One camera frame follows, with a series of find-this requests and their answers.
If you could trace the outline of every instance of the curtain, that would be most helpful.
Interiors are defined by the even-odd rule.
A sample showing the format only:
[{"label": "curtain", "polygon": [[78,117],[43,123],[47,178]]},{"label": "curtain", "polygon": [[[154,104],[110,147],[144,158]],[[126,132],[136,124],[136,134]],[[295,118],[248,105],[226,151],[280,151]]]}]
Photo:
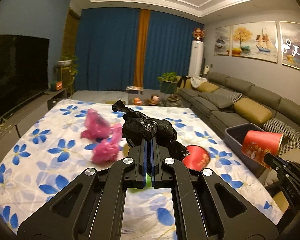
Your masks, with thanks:
[{"label": "curtain", "polygon": [[149,18],[150,18],[150,10],[145,10],[145,9],[140,10],[136,66],[134,69],[134,79],[133,79],[133,85],[137,87],[143,86],[143,71],[145,65]]},{"label": "curtain", "polygon": [[121,90],[133,84],[139,9],[82,10],[76,90]]},{"label": "curtain", "polygon": [[203,24],[168,13],[151,11],[144,66],[145,89],[159,89],[165,72],[188,74],[194,28]]}]

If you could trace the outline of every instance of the red paper cup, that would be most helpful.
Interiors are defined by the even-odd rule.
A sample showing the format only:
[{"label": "red paper cup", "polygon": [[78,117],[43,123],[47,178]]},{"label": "red paper cup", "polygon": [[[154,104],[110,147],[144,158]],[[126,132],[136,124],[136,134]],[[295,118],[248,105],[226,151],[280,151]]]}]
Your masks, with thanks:
[{"label": "red paper cup", "polygon": [[282,138],[283,134],[281,133],[248,131],[242,145],[242,153],[270,169],[264,162],[264,157],[267,153],[277,156]]},{"label": "red paper cup", "polygon": [[185,157],[182,162],[187,168],[201,171],[208,165],[210,156],[204,148],[198,145],[188,145],[186,148],[190,154]]}]

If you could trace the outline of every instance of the metal bolt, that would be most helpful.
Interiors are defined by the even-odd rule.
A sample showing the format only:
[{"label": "metal bolt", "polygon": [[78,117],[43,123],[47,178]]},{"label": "metal bolt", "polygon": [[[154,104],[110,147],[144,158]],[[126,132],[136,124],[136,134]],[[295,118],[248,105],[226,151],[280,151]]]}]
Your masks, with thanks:
[{"label": "metal bolt", "polygon": [[124,159],[123,159],[123,162],[124,162],[125,164],[131,164],[131,163],[133,163],[133,159],[130,158],[130,157],[127,157],[127,158],[124,158]]},{"label": "metal bolt", "polygon": [[93,174],[96,173],[96,171],[93,168],[88,168],[86,169],[86,171],[84,172],[87,176],[91,176]]},{"label": "metal bolt", "polygon": [[173,164],[174,163],[174,159],[172,159],[172,158],[165,158],[164,162],[167,163],[167,164]]},{"label": "metal bolt", "polygon": [[202,174],[205,176],[211,176],[212,175],[212,170],[210,169],[203,169]]}]

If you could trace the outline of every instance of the houndstooth pillow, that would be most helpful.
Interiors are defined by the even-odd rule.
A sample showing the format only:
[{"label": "houndstooth pillow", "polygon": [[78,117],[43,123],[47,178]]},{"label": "houndstooth pillow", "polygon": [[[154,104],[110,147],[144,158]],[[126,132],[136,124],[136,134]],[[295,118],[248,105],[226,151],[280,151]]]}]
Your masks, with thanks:
[{"label": "houndstooth pillow", "polygon": [[280,151],[278,153],[278,156],[292,150],[292,149],[300,149],[300,138],[293,140],[293,141],[289,141],[288,143],[286,143],[285,145],[282,145],[280,147]]},{"label": "houndstooth pillow", "polygon": [[296,129],[275,117],[263,125],[263,130],[266,132],[283,133],[284,137],[288,137],[288,141],[300,140],[300,133]]},{"label": "houndstooth pillow", "polygon": [[226,98],[232,100],[234,103],[238,102],[242,98],[242,93],[232,92],[223,88],[219,88],[214,93],[218,95],[225,96]]}]

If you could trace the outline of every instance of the green pot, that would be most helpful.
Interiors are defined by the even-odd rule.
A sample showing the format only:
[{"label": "green pot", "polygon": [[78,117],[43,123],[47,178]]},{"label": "green pot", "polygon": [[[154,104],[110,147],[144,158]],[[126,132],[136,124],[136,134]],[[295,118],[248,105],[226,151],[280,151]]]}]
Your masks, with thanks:
[{"label": "green pot", "polygon": [[177,82],[162,81],[160,92],[164,94],[174,94],[177,90]]}]

